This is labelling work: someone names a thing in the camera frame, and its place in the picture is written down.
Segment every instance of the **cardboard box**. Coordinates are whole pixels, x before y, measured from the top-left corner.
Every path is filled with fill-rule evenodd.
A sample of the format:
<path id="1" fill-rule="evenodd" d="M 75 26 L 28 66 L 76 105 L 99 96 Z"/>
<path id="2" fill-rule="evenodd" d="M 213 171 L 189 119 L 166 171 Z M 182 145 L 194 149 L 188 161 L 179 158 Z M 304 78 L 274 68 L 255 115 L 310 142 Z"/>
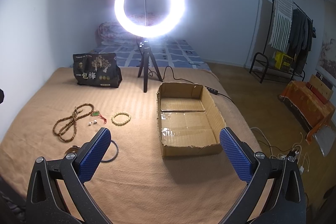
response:
<path id="1" fill-rule="evenodd" d="M 333 91 L 327 87 L 325 83 L 323 83 L 316 75 L 312 75 L 310 77 L 309 83 L 316 88 L 320 94 L 329 101 L 331 96 L 333 95 Z"/>
<path id="2" fill-rule="evenodd" d="M 222 151 L 219 133 L 226 124 L 204 86 L 162 83 L 157 91 L 157 116 L 162 156 Z"/>

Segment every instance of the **metal screw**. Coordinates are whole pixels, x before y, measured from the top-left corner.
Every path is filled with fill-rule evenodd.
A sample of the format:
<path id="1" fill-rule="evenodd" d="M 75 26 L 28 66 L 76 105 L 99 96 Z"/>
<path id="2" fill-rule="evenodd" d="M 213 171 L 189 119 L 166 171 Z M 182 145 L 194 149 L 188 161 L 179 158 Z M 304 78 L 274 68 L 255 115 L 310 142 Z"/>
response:
<path id="1" fill-rule="evenodd" d="M 67 160 L 72 160 L 75 157 L 74 153 L 69 153 L 68 155 L 66 155 Z"/>
<path id="2" fill-rule="evenodd" d="M 259 159 L 264 159 L 264 158 L 265 158 L 265 154 L 264 154 L 264 153 L 261 153 L 261 152 L 257 152 L 257 153 L 255 154 L 255 156 L 256 156 L 257 158 L 259 158 Z"/>
<path id="3" fill-rule="evenodd" d="M 43 162 L 43 157 L 38 157 L 37 159 L 36 159 L 36 162 L 39 164 L 40 162 Z"/>
<path id="4" fill-rule="evenodd" d="M 290 162 L 295 162 L 295 158 L 294 158 L 293 156 L 289 156 L 289 157 L 288 157 L 288 160 L 289 160 Z"/>

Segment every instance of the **tripod leg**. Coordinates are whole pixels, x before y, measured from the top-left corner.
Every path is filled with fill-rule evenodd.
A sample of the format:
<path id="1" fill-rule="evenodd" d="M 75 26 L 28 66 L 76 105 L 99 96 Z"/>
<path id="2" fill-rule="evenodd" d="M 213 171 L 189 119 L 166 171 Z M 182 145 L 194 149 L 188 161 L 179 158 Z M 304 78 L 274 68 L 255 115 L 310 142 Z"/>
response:
<path id="1" fill-rule="evenodd" d="M 154 57 L 154 54 L 153 54 L 152 52 L 150 52 L 149 54 L 150 54 L 150 57 L 151 57 L 153 66 L 154 66 L 154 68 L 155 68 L 157 77 L 159 78 L 159 81 L 163 82 L 162 77 L 161 77 L 161 74 L 160 74 L 160 71 L 159 71 L 159 68 L 158 68 L 158 65 L 157 65 L 156 60 L 155 60 L 155 57 Z"/>
<path id="2" fill-rule="evenodd" d="M 144 56 L 144 54 L 142 54 L 142 57 L 141 57 L 141 62 L 140 62 L 140 67 L 139 67 L 139 72 L 138 72 L 138 78 L 141 76 L 141 73 L 142 73 L 142 68 L 143 68 L 143 56 Z"/>
<path id="3" fill-rule="evenodd" d="M 147 92 L 149 53 L 144 53 L 143 56 L 143 92 Z"/>

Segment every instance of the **striped towel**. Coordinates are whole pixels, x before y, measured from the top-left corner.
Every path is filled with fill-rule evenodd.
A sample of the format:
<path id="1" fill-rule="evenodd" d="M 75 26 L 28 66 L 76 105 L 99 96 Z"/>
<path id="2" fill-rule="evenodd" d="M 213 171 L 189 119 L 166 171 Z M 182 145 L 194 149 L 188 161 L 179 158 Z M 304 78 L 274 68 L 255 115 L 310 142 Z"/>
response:
<path id="1" fill-rule="evenodd" d="M 285 52 L 289 34 L 291 32 L 293 1 L 292 0 L 274 0 L 274 21 L 271 39 L 271 47 Z"/>

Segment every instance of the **white bead bracelet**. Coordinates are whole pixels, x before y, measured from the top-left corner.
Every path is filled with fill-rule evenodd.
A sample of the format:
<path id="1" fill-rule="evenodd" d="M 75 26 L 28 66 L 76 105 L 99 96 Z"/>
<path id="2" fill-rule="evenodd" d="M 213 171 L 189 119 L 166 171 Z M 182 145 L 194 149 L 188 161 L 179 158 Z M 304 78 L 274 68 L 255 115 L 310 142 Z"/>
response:
<path id="1" fill-rule="evenodd" d="M 116 122 L 114 118 L 117 117 L 118 115 L 126 115 L 128 116 L 128 118 L 123 122 Z M 127 112 L 118 112 L 112 116 L 112 123 L 114 123 L 116 126 L 123 126 L 124 124 L 127 124 L 131 120 L 131 118 L 132 116 Z"/>

